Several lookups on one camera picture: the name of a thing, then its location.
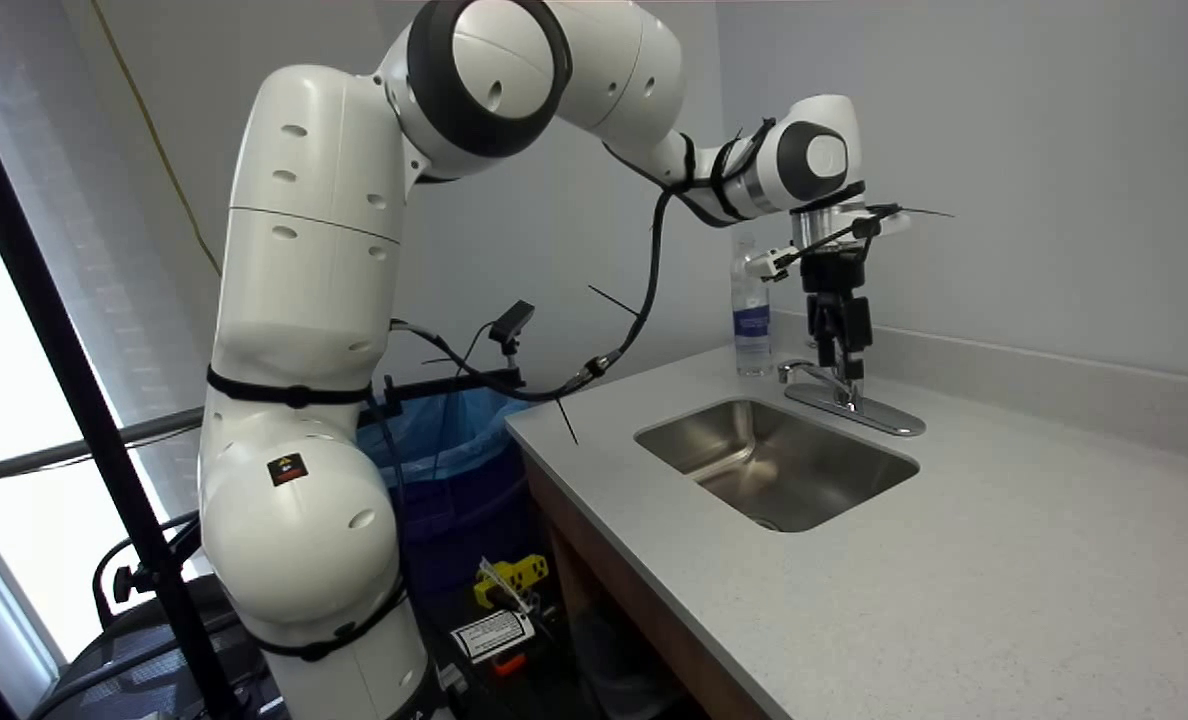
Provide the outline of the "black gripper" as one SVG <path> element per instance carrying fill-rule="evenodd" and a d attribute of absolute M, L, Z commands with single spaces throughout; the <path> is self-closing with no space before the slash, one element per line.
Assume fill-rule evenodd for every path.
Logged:
<path fill-rule="evenodd" d="M 834 381 L 834 347 L 845 343 L 845 381 L 867 381 L 872 309 L 864 297 L 864 252 L 834 246 L 803 261 L 808 333 L 820 340 L 815 358 Z"/>

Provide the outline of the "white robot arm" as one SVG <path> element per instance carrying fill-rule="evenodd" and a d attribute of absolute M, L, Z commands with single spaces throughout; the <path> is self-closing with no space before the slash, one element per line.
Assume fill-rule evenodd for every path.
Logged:
<path fill-rule="evenodd" d="M 242 121 L 196 457 L 200 549 L 292 720 L 435 699 L 354 420 L 391 327 L 406 196 L 563 121 L 728 226 L 859 181 L 855 103 L 803 94 L 716 146 L 678 129 L 685 46 L 637 0 L 424 0 L 378 69 L 288 65 Z"/>

